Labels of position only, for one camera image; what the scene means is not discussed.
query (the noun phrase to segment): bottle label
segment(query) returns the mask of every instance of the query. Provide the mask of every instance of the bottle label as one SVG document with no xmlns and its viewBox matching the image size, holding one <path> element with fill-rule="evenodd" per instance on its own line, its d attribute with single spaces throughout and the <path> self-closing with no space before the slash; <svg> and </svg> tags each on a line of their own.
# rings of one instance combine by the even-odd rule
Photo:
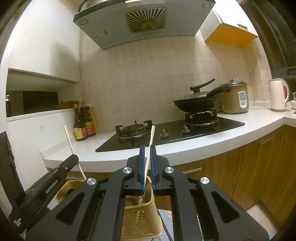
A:
<svg viewBox="0 0 296 241">
<path fill-rule="evenodd" d="M 86 131 L 87 131 L 87 134 L 88 135 L 91 135 L 93 133 L 96 132 L 95 128 L 94 128 L 94 123 L 93 121 L 90 121 L 90 122 L 86 122 L 85 123 L 85 126 L 86 126 Z"/>
<path fill-rule="evenodd" d="M 85 128 L 74 128 L 74 133 L 77 140 L 87 136 Z"/>
</svg>

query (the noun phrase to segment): range hood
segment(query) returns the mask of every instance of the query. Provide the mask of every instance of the range hood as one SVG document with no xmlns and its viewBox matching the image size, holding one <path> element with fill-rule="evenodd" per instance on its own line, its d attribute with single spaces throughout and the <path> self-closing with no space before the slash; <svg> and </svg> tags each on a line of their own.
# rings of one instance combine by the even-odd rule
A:
<svg viewBox="0 0 296 241">
<path fill-rule="evenodd" d="M 101 49 L 153 37 L 192 35 L 214 0 L 88 0 L 74 23 Z"/>
</svg>

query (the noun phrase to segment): floor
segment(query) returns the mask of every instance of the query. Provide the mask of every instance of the floor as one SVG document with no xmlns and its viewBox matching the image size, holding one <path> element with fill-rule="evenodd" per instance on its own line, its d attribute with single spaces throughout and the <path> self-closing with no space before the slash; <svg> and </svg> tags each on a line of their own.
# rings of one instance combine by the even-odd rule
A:
<svg viewBox="0 0 296 241">
<path fill-rule="evenodd" d="M 274 235 L 276 235 L 277 229 L 258 204 L 247 210 L 247 213 L 265 228 L 265 230 L 268 232 L 269 240 L 272 239 Z"/>
</svg>

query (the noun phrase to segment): cup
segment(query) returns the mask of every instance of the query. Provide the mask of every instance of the cup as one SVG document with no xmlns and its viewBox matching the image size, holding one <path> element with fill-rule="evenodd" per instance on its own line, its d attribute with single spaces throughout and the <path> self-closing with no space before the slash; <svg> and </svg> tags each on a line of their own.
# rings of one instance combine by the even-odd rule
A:
<svg viewBox="0 0 296 241">
<path fill-rule="evenodd" d="M 296 100 L 291 100 L 291 107 L 296 110 Z"/>
</svg>

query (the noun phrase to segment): rice cooker control panel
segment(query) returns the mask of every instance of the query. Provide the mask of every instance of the rice cooker control panel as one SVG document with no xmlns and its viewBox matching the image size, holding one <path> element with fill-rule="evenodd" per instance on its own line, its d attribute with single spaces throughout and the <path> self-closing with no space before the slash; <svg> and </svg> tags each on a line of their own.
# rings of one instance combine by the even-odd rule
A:
<svg viewBox="0 0 296 241">
<path fill-rule="evenodd" d="M 248 102 L 247 102 L 247 93 L 245 91 L 240 91 L 238 92 L 239 95 L 239 106 L 244 109 L 247 107 Z"/>
</svg>

